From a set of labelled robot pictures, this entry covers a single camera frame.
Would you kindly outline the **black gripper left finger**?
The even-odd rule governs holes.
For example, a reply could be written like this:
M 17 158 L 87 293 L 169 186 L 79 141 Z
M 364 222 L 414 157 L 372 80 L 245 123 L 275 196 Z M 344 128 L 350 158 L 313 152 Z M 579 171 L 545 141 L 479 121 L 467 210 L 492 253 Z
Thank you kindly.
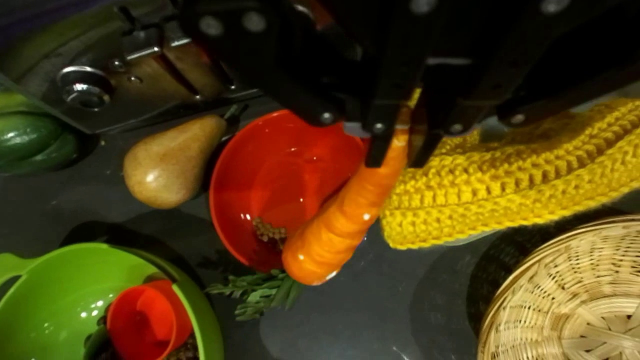
M 321 31 L 305 0 L 185 0 L 181 26 L 224 71 L 313 127 L 357 123 L 371 136 L 366 166 L 389 152 L 389 127 L 369 125 L 357 105 L 358 51 L 335 29 Z

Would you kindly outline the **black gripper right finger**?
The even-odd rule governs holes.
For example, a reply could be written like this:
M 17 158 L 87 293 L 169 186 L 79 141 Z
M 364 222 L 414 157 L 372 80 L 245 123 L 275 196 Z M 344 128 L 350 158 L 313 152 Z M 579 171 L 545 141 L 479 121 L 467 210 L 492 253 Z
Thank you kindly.
M 412 165 L 495 116 L 528 127 L 640 80 L 640 0 L 431 0 Z

